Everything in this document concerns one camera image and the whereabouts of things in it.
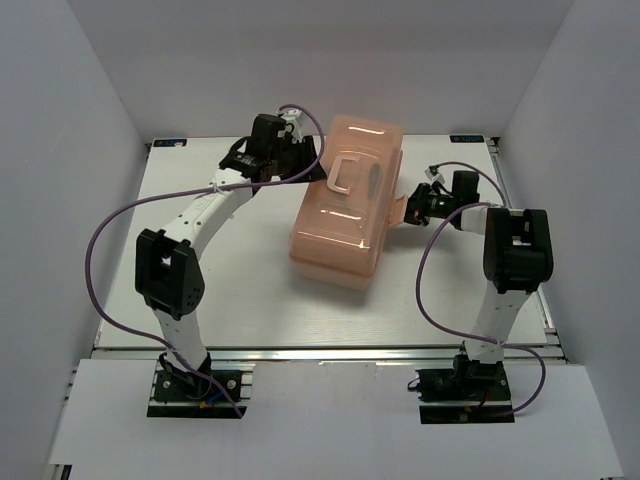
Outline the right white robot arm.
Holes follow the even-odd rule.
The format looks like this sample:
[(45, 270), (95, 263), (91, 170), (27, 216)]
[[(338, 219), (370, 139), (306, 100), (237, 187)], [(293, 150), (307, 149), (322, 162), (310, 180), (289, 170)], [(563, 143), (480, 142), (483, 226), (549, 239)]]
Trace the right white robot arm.
[(456, 170), (446, 189), (433, 165), (428, 181), (409, 197), (404, 221), (426, 226), (433, 218), (458, 231), (483, 237), (482, 267), (487, 286), (471, 332), (454, 358), (451, 379), (461, 397), (477, 397), (499, 381), (503, 373), (504, 348), (515, 320), (532, 294), (553, 273), (554, 259), (548, 214), (543, 209), (511, 209), (480, 200), (479, 170)]

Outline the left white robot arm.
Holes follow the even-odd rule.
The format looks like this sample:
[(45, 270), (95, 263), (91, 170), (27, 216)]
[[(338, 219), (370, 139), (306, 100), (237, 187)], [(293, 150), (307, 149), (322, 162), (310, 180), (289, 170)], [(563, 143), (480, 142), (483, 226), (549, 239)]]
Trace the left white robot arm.
[(212, 378), (196, 315), (205, 292), (200, 258), (262, 184), (325, 178), (318, 163), (324, 146), (302, 133), (306, 116), (293, 105), (275, 115), (257, 115), (250, 135), (237, 140), (219, 162), (206, 192), (163, 228), (145, 229), (137, 237), (135, 289), (169, 344), (160, 364), (188, 398), (205, 396)]

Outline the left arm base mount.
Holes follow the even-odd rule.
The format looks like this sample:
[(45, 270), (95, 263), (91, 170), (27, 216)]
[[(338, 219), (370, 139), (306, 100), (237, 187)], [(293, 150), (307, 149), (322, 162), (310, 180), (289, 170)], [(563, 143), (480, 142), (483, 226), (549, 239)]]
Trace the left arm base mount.
[(251, 398), (253, 367), (213, 363), (211, 374), (223, 389), (208, 381), (197, 381), (196, 385), (190, 385), (167, 372), (157, 361), (147, 417), (239, 420)]

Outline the pink plastic toolbox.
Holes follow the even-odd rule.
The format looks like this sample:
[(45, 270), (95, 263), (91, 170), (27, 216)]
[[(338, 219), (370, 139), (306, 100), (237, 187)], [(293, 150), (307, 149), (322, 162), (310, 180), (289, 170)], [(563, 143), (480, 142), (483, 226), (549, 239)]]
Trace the pink plastic toolbox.
[(403, 128), (338, 115), (320, 165), (327, 178), (308, 185), (290, 236), (289, 258), (299, 274), (366, 290), (387, 231), (404, 221), (408, 199), (396, 195)]

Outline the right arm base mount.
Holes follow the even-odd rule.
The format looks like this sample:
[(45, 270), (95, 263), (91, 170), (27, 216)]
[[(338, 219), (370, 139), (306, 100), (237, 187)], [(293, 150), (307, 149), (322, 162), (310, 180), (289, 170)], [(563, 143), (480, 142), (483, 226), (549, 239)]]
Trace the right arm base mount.
[(407, 383), (418, 395), (423, 425), (472, 425), (514, 423), (515, 415), (507, 376), (497, 380), (458, 378), (453, 368), (420, 369)]

